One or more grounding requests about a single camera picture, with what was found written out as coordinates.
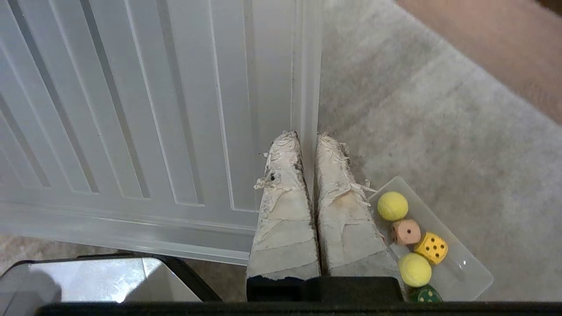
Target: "wooden die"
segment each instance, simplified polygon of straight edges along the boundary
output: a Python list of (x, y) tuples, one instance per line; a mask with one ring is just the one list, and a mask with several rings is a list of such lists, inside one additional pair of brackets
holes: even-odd
[(413, 219), (403, 219), (392, 224), (392, 241), (398, 245), (412, 245), (421, 238), (420, 227)]

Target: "tennis ball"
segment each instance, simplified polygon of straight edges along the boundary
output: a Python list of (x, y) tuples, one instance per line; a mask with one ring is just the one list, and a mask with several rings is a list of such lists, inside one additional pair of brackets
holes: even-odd
[(377, 209), (385, 220), (399, 220), (408, 213), (408, 201), (398, 192), (386, 192), (379, 198)]
[(431, 279), (431, 266), (427, 259), (413, 252), (398, 260), (398, 268), (404, 283), (411, 287), (421, 287)]

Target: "metal surface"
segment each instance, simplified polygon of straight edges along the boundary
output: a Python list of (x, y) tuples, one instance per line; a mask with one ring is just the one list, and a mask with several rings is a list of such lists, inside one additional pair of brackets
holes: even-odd
[(55, 302), (201, 301), (156, 258), (20, 264), (0, 278), (0, 314)]

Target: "die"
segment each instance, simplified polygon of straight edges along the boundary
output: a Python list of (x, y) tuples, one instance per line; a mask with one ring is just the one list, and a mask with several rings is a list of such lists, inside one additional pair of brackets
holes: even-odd
[(443, 238), (427, 232), (414, 247), (414, 252), (424, 256), (430, 263), (439, 264), (447, 255), (449, 248)]
[(408, 298), (411, 302), (420, 303), (440, 303), (443, 301), (441, 295), (439, 295), (439, 293), (437, 293), (431, 285), (413, 288), (413, 290), (408, 294)]
[(400, 246), (412, 245), (422, 238), (420, 227), (413, 219), (404, 219), (392, 224), (392, 241)]

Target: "clear plastic tray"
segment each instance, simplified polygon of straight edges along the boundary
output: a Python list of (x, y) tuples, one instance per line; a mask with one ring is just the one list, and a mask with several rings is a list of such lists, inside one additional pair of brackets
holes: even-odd
[(385, 236), (391, 254), (396, 260), (410, 252), (411, 249), (392, 243), (389, 235), (391, 222), (382, 219), (376, 211), (379, 197), (388, 191), (396, 191), (406, 197), (409, 211), (405, 218), (413, 219), (418, 223), (422, 236), (429, 231), (439, 235), (447, 242), (449, 246), (447, 256), (440, 264), (433, 266), (429, 282), (441, 294), (443, 300), (473, 301), (493, 283), (493, 275), (488, 269), (441, 223), (401, 177), (394, 177), (371, 200), (374, 206), (373, 218), (380, 232)]

